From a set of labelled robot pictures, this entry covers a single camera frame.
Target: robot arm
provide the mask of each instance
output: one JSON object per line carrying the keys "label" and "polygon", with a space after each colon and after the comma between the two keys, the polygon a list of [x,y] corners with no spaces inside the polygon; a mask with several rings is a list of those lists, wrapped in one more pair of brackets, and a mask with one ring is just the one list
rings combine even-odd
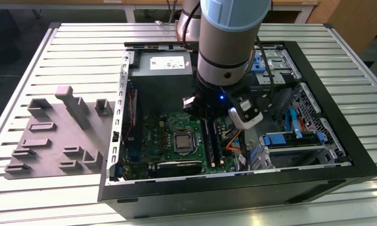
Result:
{"label": "robot arm", "polygon": [[269,0],[201,0],[194,95],[199,104],[194,103],[194,98],[185,99],[189,105],[183,110],[190,114],[198,111],[201,118],[227,113],[238,129],[249,129],[262,119],[241,78],[267,9]]}

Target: gray plastic block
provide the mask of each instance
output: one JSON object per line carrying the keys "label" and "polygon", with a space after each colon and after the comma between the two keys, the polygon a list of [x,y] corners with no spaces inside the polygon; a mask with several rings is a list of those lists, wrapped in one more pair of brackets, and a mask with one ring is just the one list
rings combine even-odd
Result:
{"label": "gray plastic block", "polygon": [[94,110],[95,113],[98,114],[98,117],[113,115],[111,107],[106,99],[95,100]]}
{"label": "gray plastic block", "polygon": [[65,172],[75,171],[75,170],[81,170],[81,164],[77,162],[77,160],[62,161],[58,163],[58,168]]}
{"label": "gray plastic block", "polygon": [[70,156],[81,156],[83,154],[83,149],[79,146],[67,146],[63,147],[62,153],[70,157]]}
{"label": "gray plastic block", "polygon": [[35,157],[35,152],[30,148],[14,149],[10,154],[15,159],[29,159]]}
{"label": "gray plastic block", "polygon": [[53,122],[39,122],[29,125],[30,132],[41,132],[47,130],[55,130],[55,124]]}
{"label": "gray plastic block", "polygon": [[82,109],[83,114],[89,114],[87,106],[83,99],[81,97],[75,97],[75,100],[77,100],[77,105]]}
{"label": "gray plastic block", "polygon": [[21,147],[47,147],[50,144],[51,141],[49,139],[23,140],[21,142]]}
{"label": "gray plastic block", "polygon": [[[110,128],[113,115],[97,116],[94,105],[95,103],[85,103],[79,98],[74,98],[78,107],[83,111],[83,104],[86,105],[85,117],[90,123],[87,129],[81,129],[78,123],[69,115],[66,106],[63,104],[51,104],[50,108],[42,108],[46,118],[29,118],[25,130],[17,145],[17,150],[27,147],[22,145],[31,145],[29,149],[34,152],[31,158],[17,158],[10,160],[10,165],[25,164],[30,167],[27,173],[5,173],[6,179],[21,178],[41,178],[67,175],[82,175],[99,173],[99,166],[102,156],[109,148]],[[110,108],[114,107],[114,102],[107,102]],[[45,127],[53,123],[55,129],[30,131],[31,125],[38,124]],[[89,154],[85,156],[86,165],[83,162],[83,150]],[[58,167],[59,162],[69,162],[75,160],[79,164],[78,170],[62,170]]]}
{"label": "gray plastic block", "polygon": [[49,102],[41,98],[41,99],[31,99],[29,105],[27,105],[27,111],[33,115],[34,118],[47,118],[47,115],[45,114],[43,110],[51,108],[51,105]]}
{"label": "gray plastic block", "polygon": [[89,169],[99,169],[101,161],[102,161],[102,155],[99,152],[95,152],[94,157],[91,157],[87,151],[83,152],[82,164]]}
{"label": "gray plastic block", "polygon": [[9,164],[5,166],[3,171],[9,174],[23,174],[27,173],[30,170],[30,166],[23,163],[19,164]]}
{"label": "gray plastic block", "polygon": [[90,124],[83,114],[83,110],[78,106],[77,100],[73,97],[73,88],[70,86],[58,86],[54,96],[62,101],[63,105],[66,106],[67,113],[74,118],[81,129],[87,129]]}

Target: aluminum table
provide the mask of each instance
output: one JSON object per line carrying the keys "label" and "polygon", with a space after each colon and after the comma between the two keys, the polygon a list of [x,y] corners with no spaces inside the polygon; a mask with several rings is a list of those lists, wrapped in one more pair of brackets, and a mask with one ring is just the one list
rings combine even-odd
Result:
{"label": "aluminum table", "polygon": [[[263,24],[259,39],[297,41],[377,163],[377,78],[334,29],[321,24]],[[31,98],[58,103],[58,85],[85,102],[114,100],[123,42],[175,40],[174,25],[61,24],[47,30],[0,117],[0,225],[377,225],[377,178],[310,203],[123,221],[97,203],[99,174],[6,180]]]}

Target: blue tab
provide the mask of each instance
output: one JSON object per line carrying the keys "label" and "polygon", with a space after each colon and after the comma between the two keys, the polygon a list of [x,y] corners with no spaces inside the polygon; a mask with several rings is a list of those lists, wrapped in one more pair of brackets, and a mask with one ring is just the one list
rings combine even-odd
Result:
{"label": "blue tab", "polygon": [[270,145],[269,137],[267,137],[267,136],[262,136],[262,139],[263,139],[263,144],[265,144],[265,146],[266,146],[266,145]]}
{"label": "blue tab", "polygon": [[297,124],[295,111],[293,108],[287,108],[286,113],[285,113],[285,125],[286,125],[287,132],[290,131],[290,121],[291,121],[293,130],[294,130],[297,138],[302,138],[302,135],[299,132],[299,126]]}
{"label": "blue tab", "polygon": [[317,135],[317,138],[318,138],[318,141],[319,141],[319,144],[322,144],[323,143],[323,134],[321,133],[321,132],[317,132],[315,133],[315,135]]}
{"label": "blue tab", "polygon": [[265,72],[265,67],[262,67],[262,64],[259,62],[259,56],[254,56],[254,62],[249,73],[263,73],[263,72]]}
{"label": "blue tab", "polygon": [[269,134],[267,136],[273,145],[282,145],[286,143],[283,134]]}
{"label": "blue tab", "polygon": [[254,147],[254,149],[253,149],[253,151],[251,151],[251,153],[250,153],[250,159],[253,158],[253,156],[255,155],[255,153],[257,153],[257,146]]}

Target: floor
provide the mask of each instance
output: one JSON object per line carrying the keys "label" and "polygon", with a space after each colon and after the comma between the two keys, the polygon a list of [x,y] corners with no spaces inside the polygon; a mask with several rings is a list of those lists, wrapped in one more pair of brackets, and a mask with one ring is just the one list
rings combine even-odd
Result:
{"label": "floor", "polygon": [[[135,10],[135,21],[153,22],[161,19],[167,21],[165,10],[142,12]],[[34,51],[43,37],[50,22],[67,23],[125,23],[125,15],[119,10],[43,10],[42,18],[35,19],[30,10],[11,10],[10,14],[21,30],[21,37],[17,39],[17,47],[21,51],[19,59],[10,65],[0,65],[0,115],[18,84],[19,76],[27,67]],[[361,54],[361,59],[374,61],[370,68],[377,76],[377,40],[373,40],[369,47]]]}

